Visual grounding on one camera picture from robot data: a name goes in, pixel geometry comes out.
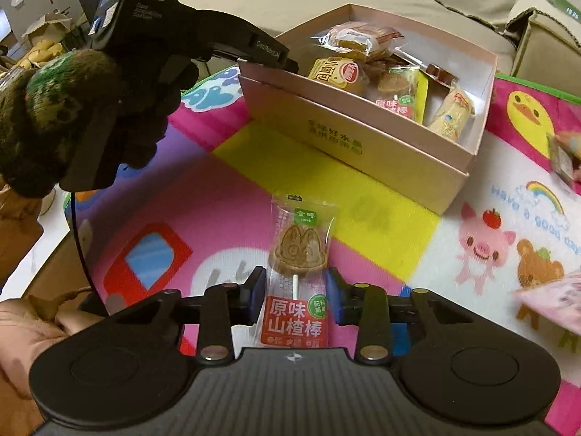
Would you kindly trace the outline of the gloved left hand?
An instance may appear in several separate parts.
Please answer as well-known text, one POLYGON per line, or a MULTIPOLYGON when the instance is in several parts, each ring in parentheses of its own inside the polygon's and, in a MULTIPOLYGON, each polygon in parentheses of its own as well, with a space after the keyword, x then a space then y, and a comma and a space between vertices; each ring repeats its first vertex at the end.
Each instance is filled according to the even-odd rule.
POLYGON ((95 158, 98 182, 81 175, 70 189, 110 186, 120 165, 141 169, 153 159, 182 91, 198 77, 197 66, 187 62, 172 83, 148 84, 94 49, 22 70, 1 90, 2 180, 27 199, 44 197, 63 181, 82 140, 97 144, 90 129, 112 123, 95 158))

